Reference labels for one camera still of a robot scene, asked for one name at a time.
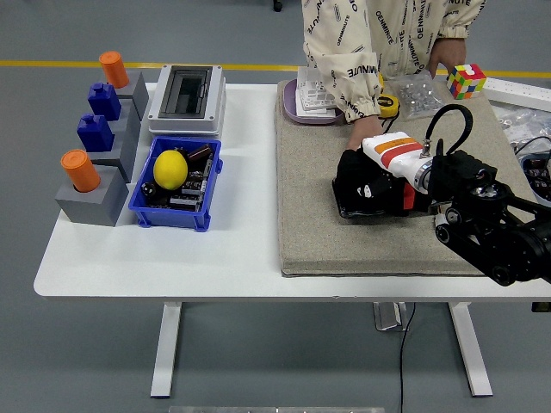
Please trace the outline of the person's left hand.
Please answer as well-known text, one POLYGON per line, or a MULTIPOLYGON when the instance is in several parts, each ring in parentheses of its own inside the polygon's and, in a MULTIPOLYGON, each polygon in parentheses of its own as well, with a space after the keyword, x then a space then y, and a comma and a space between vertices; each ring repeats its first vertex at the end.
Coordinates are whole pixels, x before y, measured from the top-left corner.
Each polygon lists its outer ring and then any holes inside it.
POLYGON ((436 40, 430 51, 427 70, 436 76, 439 65, 451 72, 457 65, 464 65, 467 56, 466 40, 462 38, 441 38, 436 40))

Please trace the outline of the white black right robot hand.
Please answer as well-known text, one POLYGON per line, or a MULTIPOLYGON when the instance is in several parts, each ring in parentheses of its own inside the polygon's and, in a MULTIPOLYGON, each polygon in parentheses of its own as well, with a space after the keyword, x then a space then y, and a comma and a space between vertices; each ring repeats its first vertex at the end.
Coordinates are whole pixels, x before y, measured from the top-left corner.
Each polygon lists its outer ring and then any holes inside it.
POLYGON ((363 214, 406 214, 427 193, 432 156, 406 133, 384 133, 363 140, 353 152, 355 194, 363 214))

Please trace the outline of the person's right hand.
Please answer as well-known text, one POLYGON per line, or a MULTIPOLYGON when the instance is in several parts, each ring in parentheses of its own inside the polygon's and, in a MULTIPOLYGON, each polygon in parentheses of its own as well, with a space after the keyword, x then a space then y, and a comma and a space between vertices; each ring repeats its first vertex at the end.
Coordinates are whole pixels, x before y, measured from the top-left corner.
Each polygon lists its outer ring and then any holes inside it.
POLYGON ((357 119, 352 124, 352 131, 345 149, 356 151, 362 146, 364 139, 373 138, 383 133, 383 128, 377 115, 357 119))

